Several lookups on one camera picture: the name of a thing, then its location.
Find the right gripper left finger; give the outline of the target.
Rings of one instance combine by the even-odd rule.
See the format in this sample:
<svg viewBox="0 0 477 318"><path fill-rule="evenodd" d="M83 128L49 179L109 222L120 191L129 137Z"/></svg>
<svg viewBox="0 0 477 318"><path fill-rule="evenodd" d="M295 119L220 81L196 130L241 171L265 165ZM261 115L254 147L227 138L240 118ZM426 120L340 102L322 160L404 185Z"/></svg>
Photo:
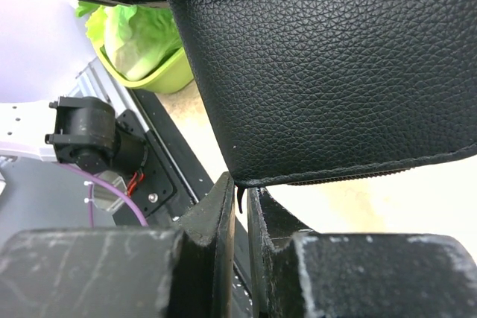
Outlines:
<svg viewBox="0 0 477 318"><path fill-rule="evenodd" d="M3 317L229 317L234 182L166 228L33 230L1 250Z"/></svg>

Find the black zip tool case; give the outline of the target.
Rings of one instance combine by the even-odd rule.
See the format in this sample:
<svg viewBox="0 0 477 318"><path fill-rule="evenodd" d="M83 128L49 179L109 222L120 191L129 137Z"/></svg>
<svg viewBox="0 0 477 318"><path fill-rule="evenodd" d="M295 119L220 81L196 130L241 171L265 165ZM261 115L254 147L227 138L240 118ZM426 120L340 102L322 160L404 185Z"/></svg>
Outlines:
<svg viewBox="0 0 477 318"><path fill-rule="evenodd" d="M476 0L168 0L240 191L476 154Z"/></svg>

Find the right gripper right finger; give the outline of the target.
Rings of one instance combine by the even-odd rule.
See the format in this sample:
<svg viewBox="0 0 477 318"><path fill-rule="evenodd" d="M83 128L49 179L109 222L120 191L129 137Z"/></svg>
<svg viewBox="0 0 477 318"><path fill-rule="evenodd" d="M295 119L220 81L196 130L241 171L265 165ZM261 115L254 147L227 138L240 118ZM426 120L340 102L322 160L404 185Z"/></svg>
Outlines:
<svg viewBox="0 0 477 318"><path fill-rule="evenodd" d="M319 233L247 193L255 317L474 317L476 263L454 238Z"/></svg>

